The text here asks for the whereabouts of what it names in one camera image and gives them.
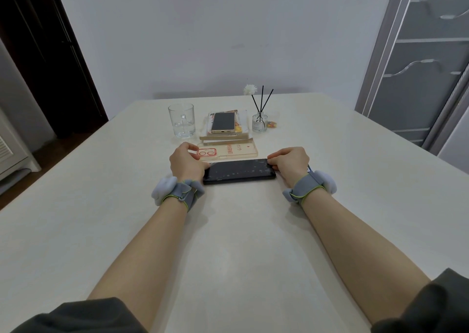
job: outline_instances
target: floor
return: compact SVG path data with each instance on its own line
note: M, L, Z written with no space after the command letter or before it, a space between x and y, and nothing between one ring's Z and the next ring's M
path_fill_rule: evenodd
M91 134L92 133L73 134L67 139L56 139L34 152L33 156L42 170L39 172L31 172L9 188L4 194L0 195L0 210L20 195L26 188L36 182L77 146L83 143Z

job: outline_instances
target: gray sleeve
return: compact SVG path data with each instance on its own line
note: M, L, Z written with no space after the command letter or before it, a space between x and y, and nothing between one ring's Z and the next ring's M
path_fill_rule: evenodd
M27 320L12 333L146 333L118 298L64 303Z
M469 279L446 269L419 292L400 318L372 327L372 333L395 332L469 332Z

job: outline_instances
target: white tabletop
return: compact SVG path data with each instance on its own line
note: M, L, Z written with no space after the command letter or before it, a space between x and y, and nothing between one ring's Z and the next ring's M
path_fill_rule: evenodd
M85 299L155 212L150 193L181 142L167 110L179 101L132 104L0 212L0 331ZM198 130L209 111L255 111L247 96L188 101ZM429 277L448 266L469 276L469 176L321 94L273 95L266 113L278 128L254 135L259 158L305 147L337 181L335 198ZM207 187L153 331L367 331L283 188L280 178Z

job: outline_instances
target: smartphone screen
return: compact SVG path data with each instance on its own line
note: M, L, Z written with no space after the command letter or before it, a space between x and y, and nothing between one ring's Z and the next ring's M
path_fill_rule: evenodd
M228 182L257 181L275 178L275 171L267 159L213 163L203 176L205 185Z
M234 131L235 117L233 112L215 113L213 118L213 131Z

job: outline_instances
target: forearm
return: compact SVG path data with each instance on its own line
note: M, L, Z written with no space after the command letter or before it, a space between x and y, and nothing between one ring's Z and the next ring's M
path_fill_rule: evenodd
M171 271L187 208L167 198L114 260L88 299L118 297L149 330Z
M302 206L339 276L371 323L400 316L430 282L395 245L325 190L312 191Z

